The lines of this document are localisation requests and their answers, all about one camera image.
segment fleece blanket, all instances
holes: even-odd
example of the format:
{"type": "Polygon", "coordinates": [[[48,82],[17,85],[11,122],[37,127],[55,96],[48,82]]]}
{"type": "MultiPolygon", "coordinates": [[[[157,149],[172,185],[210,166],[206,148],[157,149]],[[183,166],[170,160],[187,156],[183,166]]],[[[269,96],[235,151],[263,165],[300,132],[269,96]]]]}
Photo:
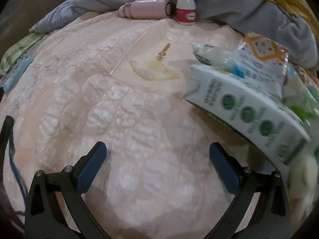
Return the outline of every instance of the fleece blanket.
{"type": "MultiPolygon", "coordinates": [[[[208,159],[209,146],[218,141],[247,166],[249,145],[183,100],[197,62],[190,42],[235,49],[240,38],[227,25],[130,20],[117,12],[50,36],[0,104],[0,124],[6,115],[15,119],[14,161],[28,189],[37,170],[61,171],[102,141],[107,161],[82,197],[112,238],[203,238],[233,199],[208,159]]],[[[8,153],[4,186],[23,211],[8,153]]]]}
{"type": "MultiPolygon", "coordinates": [[[[135,0],[67,0],[39,21],[35,32],[51,32],[89,11],[118,10],[130,1],[135,0]]],[[[223,22],[242,33],[252,31],[288,48],[293,63],[304,68],[318,66],[318,48],[310,26],[300,16],[289,15],[280,5],[265,0],[195,0],[195,3],[197,21],[223,22]]]]}

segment green plaid fabric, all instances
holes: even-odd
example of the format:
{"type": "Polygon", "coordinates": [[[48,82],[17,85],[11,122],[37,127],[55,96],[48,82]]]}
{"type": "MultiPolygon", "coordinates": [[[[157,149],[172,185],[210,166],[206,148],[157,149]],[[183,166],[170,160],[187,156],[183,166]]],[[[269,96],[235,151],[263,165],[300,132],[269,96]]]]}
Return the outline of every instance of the green plaid fabric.
{"type": "Polygon", "coordinates": [[[0,63],[0,75],[9,72],[18,57],[39,41],[45,34],[31,33],[10,47],[3,55],[0,63]]]}

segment bottle bottom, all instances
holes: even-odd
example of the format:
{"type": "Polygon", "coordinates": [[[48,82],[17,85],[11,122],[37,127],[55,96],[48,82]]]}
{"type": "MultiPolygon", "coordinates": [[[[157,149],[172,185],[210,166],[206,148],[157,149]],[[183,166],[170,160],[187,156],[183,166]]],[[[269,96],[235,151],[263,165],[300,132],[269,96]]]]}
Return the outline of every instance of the bottle bottom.
{"type": "Polygon", "coordinates": [[[177,23],[181,24],[181,25],[194,25],[196,22],[193,22],[193,23],[182,23],[182,22],[177,21],[177,23]]]}

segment green circle icon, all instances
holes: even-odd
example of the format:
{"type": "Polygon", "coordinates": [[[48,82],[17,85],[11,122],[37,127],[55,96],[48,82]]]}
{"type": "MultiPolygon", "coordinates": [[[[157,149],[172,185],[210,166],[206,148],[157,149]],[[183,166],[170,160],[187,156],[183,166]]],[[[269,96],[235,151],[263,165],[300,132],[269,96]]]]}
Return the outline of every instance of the green circle icon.
{"type": "Polygon", "coordinates": [[[235,96],[231,94],[224,95],[222,100],[223,107],[228,111],[234,108],[235,102],[236,102],[235,96]]]}
{"type": "Polygon", "coordinates": [[[267,137],[273,131],[274,125],[270,120],[263,120],[260,124],[260,133],[262,136],[267,137]]]}
{"type": "Polygon", "coordinates": [[[255,110],[252,107],[243,107],[241,110],[240,118],[243,122],[250,123],[255,117],[255,110]]]}

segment white package with green circles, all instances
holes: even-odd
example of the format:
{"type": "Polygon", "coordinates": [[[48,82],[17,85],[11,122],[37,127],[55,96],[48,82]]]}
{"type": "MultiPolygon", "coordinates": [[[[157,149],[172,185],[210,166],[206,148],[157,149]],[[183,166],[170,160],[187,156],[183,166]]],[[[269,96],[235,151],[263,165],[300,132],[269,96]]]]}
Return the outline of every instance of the white package with green circles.
{"type": "Polygon", "coordinates": [[[282,173],[310,140],[297,115],[276,98],[207,65],[191,66],[184,99],[239,132],[282,173]]]}

